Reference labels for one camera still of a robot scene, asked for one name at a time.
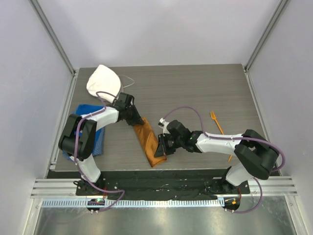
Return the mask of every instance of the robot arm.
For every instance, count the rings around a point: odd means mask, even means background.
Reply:
[[[59,140],[59,148],[71,156],[72,159],[75,149],[76,128],[78,122],[85,116],[87,115],[70,115]],[[132,95],[120,93],[118,99],[115,99],[112,105],[108,105],[104,112],[87,118],[81,126],[77,163],[84,176],[99,188],[104,187],[104,182],[101,171],[96,166],[92,155],[95,133],[97,130],[121,120],[126,120],[131,126],[144,124],[134,105]]]
[[[166,122],[161,119],[158,125],[163,129],[163,133],[158,136],[155,157],[173,154],[180,147],[188,152],[236,155],[240,163],[230,167],[221,181],[225,192],[253,177],[267,180],[279,155],[266,144],[240,139],[250,137],[265,140],[253,130],[232,136],[206,133],[209,136],[207,137],[202,131],[189,131],[177,120]]]

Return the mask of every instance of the orange cloth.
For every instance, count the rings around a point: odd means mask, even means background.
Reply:
[[[134,130],[137,134],[139,142],[143,151],[145,152],[147,159],[151,165],[154,167],[160,163],[166,161],[166,156],[155,157],[155,152],[157,150],[158,141],[152,130],[151,125],[148,123],[145,117],[142,118],[145,124],[135,125]]]

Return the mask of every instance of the gray panel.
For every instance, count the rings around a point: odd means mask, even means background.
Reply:
[[[284,151],[313,234],[313,1],[291,0],[251,70],[269,138]]]
[[[86,90],[94,70],[79,70],[70,112],[79,104],[100,104]],[[135,80],[125,92],[134,95],[139,113],[147,117],[156,135],[161,133],[157,127],[159,119],[181,105],[198,109],[208,132],[220,133],[210,117],[210,111],[214,110],[226,134],[243,133],[246,129],[263,134],[242,65],[116,67],[113,70]],[[130,81],[122,78],[122,82],[126,85]],[[191,110],[179,110],[168,120],[175,118],[190,130],[200,129],[198,116]],[[197,154],[178,149],[155,169],[227,168],[238,163],[236,157],[230,163],[227,160],[228,156],[223,154]],[[101,170],[151,169],[133,128],[126,122],[106,127],[104,154],[96,156],[95,161]],[[60,153],[56,170],[76,170],[76,167]]]
[[[45,176],[71,74],[32,6],[0,1],[0,228],[23,233],[36,178]]]
[[[258,198],[243,198],[241,210]],[[265,197],[261,206],[247,214],[231,214],[222,208],[112,209],[84,215],[65,225],[86,209],[41,210],[36,235],[295,235],[284,197]]]

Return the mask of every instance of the wood grain surface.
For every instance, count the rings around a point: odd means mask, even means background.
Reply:
[[[79,70],[70,112],[79,104],[101,104],[86,90],[86,83],[94,70]],[[210,117],[213,110],[225,134],[254,129],[263,135],[242,65],[116,67],[112,70],[135,80],[135,84],[125,88],[124,92],[135,97],[140,115],[147,118],[155,135],[162,131],[157,126],[160,118],[182,105],[193,106],[200,112],[207,132],[220,133]],[[121,81],[124,86],[131,83],[125,77],[121,77]],[[201,128],[199,118],[192,110],[181,109],[167,118],[168,121],[174,119],[191,131]],[[228,163],[228,157],[219,153],[188,153],[178,149],[168,156],[167,162],[154,169],[227,168],[239,162],[234,156]],[[104,154],[96,156],[95,162],[100,170],[151,169],[133,128],[125,121],[106,127]],[[77,169],[60,152],[55,170]]]

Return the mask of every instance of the metal floor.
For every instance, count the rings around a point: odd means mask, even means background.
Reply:
[[[258,197],[242,198],[240,210]],[[111,209],[86,214],[85,208],[42,208],[35,235],[295,235],[285,197],[264,197],[258,209],[231,214],[221,207]]]
[[[86,90],[86,83],[95,68],[82,68],[70,105],[70,113],[79,104],[101,103]],[[116,67],[117,74],[135,80],[125,88],[135,97],[135,104],[141,116],[146,117],[156,135],[161,133],[157,123],[170,110],[188,105],[195,107],[202,115],[207,132],[219,134],[210,117],[213,110],[225,134],[243,133],[254,129],[263,134],[257,111],[242,65],[188,65],[188,66],[146,66]],[[121,77],[124,85],[131,81]],[[168,117],[178,119],[190,130],[199,130],[200,122],[191,110],[179,110]],[[227,155],[218,153],[195,154],[178,149],[168,157],[167,162],[155,169],[199,169],[228,168],[239,161],[233,157],[230,163]],[[95,157],[100,170],[149,170],[151,169],[132,127],[119,122],[106,127],[104,154]],[[76,166],[59,153],[56,171],[77,171]]]

